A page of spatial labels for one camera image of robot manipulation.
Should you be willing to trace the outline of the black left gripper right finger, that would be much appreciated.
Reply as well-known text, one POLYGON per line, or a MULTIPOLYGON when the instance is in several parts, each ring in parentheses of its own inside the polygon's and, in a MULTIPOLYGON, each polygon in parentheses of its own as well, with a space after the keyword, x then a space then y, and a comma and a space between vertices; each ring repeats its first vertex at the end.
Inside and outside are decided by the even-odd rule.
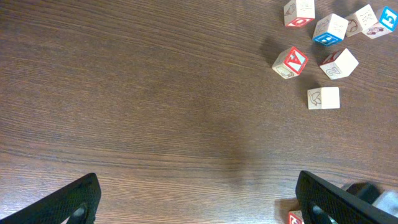
POLYGON ((295 193, 305 223, 397 224, 397 217, 306 170, 295 193))

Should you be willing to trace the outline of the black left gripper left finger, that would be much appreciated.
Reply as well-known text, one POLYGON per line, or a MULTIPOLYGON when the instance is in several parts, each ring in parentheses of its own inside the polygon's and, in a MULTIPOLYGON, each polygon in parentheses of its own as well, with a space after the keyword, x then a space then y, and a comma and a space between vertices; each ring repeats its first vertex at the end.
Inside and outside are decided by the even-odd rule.
POLYGON ((96 220, 101 188, 95 173, 89 173, 54 193, 19 210, 1 223, 89 223, 96 220))

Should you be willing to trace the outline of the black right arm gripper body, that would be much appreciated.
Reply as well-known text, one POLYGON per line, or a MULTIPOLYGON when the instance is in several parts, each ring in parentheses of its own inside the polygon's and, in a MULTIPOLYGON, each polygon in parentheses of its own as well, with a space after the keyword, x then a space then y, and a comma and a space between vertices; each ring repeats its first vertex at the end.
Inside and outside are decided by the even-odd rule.
POLYGON ((382 191, 376 184, 359 182, 345 184, 342 189, 372 206, 397 217, 397 191, 382 191))

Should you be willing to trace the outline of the wooden block letter I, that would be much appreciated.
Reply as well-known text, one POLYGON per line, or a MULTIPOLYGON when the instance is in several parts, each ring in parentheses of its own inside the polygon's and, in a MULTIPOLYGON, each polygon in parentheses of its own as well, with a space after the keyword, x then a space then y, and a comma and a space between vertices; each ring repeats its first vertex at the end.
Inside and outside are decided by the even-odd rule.
POLYGON ((304 224, 302 212, 300 210, 289 212, 289 224, 304 224))

